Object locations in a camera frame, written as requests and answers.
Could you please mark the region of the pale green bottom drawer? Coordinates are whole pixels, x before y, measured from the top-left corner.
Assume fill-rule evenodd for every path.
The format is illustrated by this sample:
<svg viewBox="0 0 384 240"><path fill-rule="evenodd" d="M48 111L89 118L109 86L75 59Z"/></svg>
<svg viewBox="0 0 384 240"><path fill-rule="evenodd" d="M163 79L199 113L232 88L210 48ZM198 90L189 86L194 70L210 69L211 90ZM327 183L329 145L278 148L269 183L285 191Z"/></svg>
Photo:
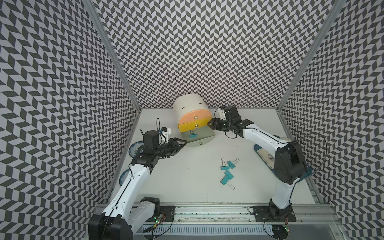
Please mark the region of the pale green bottom drawer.
<svg viewBox="0 0 384 240"><path fill-rule="evenodd" d="M215 132L211 130L208 126L198 128L193 131L197 133L198 136L192 139L189 137L190 131L181 133L183 140L188 141L187 147L190 147L190 148L205 145L209 143L211 140L213 140L216 136Z"/></svg>

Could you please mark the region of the yellow drawer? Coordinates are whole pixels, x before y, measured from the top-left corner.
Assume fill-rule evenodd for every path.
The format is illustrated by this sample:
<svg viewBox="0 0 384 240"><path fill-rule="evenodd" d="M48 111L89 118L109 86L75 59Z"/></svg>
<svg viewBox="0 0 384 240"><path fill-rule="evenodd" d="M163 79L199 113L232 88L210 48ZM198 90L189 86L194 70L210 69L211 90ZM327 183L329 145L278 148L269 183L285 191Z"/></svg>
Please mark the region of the yellow drawer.
<svg viewBox="0 0 384 240"><path fill-rule="evenodd" d="M203 118L200 120L193 120L189 123L184 123L184 124L179 124L179 132L184 133L184 132L189 132L193 131L198 128L202 128L208 125L208 122L212 119L213 117L207 117Z"/></svg>

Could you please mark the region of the green binder clip top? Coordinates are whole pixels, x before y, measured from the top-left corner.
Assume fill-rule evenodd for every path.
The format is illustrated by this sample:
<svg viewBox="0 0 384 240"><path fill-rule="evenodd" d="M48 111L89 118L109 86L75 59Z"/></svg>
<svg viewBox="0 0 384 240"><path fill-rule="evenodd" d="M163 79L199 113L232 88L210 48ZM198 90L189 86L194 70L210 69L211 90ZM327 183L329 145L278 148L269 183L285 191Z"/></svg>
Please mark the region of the green binder clip top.
<svg viewBox="0 0 384 240"><path fill-rule="evenodd" d="M222 160L221 170L222 171L229 171L231 169L231 167L228 165L227 161L225 161L224 158L222 158L221 160Z"/></svg>

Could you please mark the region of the green binder clip bottom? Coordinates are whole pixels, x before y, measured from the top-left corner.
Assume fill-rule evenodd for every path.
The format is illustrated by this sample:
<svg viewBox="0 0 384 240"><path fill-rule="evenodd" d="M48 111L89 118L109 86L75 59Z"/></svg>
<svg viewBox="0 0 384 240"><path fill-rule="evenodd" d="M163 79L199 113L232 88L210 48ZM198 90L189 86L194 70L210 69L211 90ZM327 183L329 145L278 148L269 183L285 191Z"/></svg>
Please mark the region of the green binder clip bottom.
<svg viewBox="0 0 384 240"><path fill-rule="evenodd" d="M235 190L235 187L234 185L231 183L231 180L228 176L225 176L222 178L222 180L220 181L220 183L223 185L223 186L228 186L232 191Z"/></svg>

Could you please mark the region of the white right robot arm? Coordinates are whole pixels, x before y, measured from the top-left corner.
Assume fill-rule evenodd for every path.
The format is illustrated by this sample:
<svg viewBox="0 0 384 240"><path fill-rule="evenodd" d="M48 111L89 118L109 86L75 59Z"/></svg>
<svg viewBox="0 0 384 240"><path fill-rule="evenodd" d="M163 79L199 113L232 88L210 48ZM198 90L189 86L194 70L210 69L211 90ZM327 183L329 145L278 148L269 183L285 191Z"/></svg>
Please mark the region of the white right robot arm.
<svg viewBox="0 0 384 240"><path fill-rule="evenodd" d="M308 170L300 143L288 142L262 130L248 119L242 119L235 106L219 107L220 117L213 117L208 126L211 130L232 132L236 137L249 140L274 158L272 170L277 177L274 196L270 208L285 210L291 205L291 197L296 184Z"/></svg>

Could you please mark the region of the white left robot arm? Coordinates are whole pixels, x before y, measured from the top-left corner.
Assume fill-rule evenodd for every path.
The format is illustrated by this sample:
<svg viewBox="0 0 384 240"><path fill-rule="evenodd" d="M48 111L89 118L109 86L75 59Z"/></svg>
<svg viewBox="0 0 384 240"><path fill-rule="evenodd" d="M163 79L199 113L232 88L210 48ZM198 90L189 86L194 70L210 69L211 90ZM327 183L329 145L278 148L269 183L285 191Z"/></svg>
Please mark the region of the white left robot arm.
<svg viewBox="0 0 384 240"><path fill-rule="evenodd" d="M88 222L90 240L132 240L135 233L150 218L160 215L160 200L144 197L138 207L133 205L145 181L159 159L176 155L187 141L170 138L165 131L147 131L143 145L132 159L126 178L101 214L94 214Z"/></svg>

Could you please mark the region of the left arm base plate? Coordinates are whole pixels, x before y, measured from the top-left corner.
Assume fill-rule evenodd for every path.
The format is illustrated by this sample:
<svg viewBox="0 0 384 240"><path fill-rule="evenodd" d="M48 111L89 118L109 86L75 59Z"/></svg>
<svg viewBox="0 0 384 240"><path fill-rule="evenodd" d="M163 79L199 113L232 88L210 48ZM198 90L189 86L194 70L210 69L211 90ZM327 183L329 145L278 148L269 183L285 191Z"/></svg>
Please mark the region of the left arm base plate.
<svg viewBox="0 0 384 240"><path fill-rule="evenodd" d="M166 222L171 223L175 217L175 206L161 206L158 213L146 220L146 223L160 223Z"/></svg>

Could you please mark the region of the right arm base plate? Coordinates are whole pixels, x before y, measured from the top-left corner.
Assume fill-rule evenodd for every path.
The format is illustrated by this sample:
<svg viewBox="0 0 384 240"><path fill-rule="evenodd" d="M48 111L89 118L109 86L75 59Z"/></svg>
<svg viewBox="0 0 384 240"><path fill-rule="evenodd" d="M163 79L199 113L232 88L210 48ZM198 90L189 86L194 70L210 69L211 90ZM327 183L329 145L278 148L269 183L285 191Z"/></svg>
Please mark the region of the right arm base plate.
<svg viewBox="0 0 384 240"><path fill-rule="evenodd" d="M253 206L253 214L256 222L288 222L295 223L297 221L292 205L288 205L285 209L279 209L274 206Z"/></svg>

